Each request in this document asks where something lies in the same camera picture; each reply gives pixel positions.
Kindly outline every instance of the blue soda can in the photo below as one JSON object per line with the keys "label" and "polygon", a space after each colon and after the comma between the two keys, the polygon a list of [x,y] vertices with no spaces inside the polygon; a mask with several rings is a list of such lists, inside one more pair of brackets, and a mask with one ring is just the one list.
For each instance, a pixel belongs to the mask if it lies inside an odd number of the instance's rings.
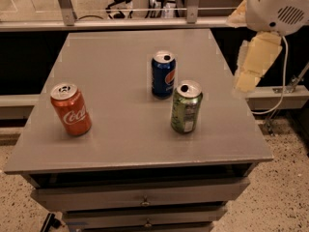
{"label": "blue soda can", "polygon": [[153,95],[159,99],[172,96],[174,90],[174,77],[176,60],[173,53],[160,50],[152,60]]}

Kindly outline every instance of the red soda can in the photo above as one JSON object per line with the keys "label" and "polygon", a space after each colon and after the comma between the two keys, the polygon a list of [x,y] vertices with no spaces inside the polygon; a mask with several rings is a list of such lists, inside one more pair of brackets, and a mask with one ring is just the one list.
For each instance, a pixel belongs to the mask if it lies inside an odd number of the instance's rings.
{"label": "red soda can", "polygon": [[90,116],[75,84],[60,83],[53,87],[50,101],[68,134],[81,135],[90,129]]}

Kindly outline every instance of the can lid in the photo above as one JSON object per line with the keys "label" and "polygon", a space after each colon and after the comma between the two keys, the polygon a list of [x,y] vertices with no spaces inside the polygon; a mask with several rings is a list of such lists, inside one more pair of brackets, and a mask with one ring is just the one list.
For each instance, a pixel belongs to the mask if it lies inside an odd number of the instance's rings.
{"label": "can lid", "polygon": [[71,98],[77,92],[77,86],[73,83],[59,83],[54,86],[50,92],[50,96],[55,100],[66,100]]}
{"label": "can lid", "polygon": [[167,50],[160,50],[154,55],[154,59],[161,64],[167,64],[172,62],[175,57],[174,54]]}
{"label": "can lid", "polygon": [[177,92],[185,98],[196,98],[202,93],[202,87],[195,81],[181,81],[177,87]]}

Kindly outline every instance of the pepsi logo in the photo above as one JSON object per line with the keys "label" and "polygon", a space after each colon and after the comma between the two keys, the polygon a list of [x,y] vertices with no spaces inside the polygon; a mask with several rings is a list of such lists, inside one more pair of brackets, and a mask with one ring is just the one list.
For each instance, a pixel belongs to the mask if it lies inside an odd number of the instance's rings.
{"label": "pepsi logo", "polygon": [[171,72],[169,72],[168,74],[166,74],[165,76],[165,83],[167,85],[173,85],[174,83],[174,78],[175,78],[175,70],[173,69]]}

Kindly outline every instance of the table top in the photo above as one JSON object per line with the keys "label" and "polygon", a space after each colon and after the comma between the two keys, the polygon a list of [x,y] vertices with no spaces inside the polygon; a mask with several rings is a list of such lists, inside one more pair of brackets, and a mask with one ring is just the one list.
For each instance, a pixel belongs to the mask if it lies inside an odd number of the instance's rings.
{"label": "table top", "polygon": [[[151,92],[151,59],[158,50],[177,59],[175,86],[200,83],[204,98],[196,130],[171,126],[172,98]],[[50,103],[60,82],[75,83],[93,121],[73,137]],[[246,163],[272,153],[209,29],[70,33],[40,100],[5,168],[8,174],[101,171]]]}

